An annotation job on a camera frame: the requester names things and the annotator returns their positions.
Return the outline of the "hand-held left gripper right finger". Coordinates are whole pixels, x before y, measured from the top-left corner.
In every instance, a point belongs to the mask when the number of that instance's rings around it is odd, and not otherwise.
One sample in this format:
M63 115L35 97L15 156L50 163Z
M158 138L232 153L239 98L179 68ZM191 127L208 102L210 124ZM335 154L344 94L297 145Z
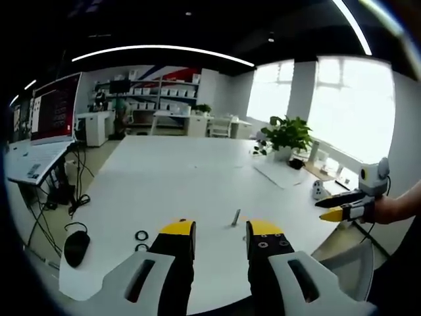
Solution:
M294 250L268 221L246 223L248 281L256 315L377 315L367 298L374 274L370 241L318 261Z

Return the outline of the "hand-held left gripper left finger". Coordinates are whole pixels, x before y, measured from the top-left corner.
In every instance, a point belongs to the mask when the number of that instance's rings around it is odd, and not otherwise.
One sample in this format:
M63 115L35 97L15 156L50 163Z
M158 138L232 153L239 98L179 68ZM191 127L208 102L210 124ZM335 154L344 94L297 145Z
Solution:
M196 222L180 220L158 233L103 279L84 315L186 315L194 278Z

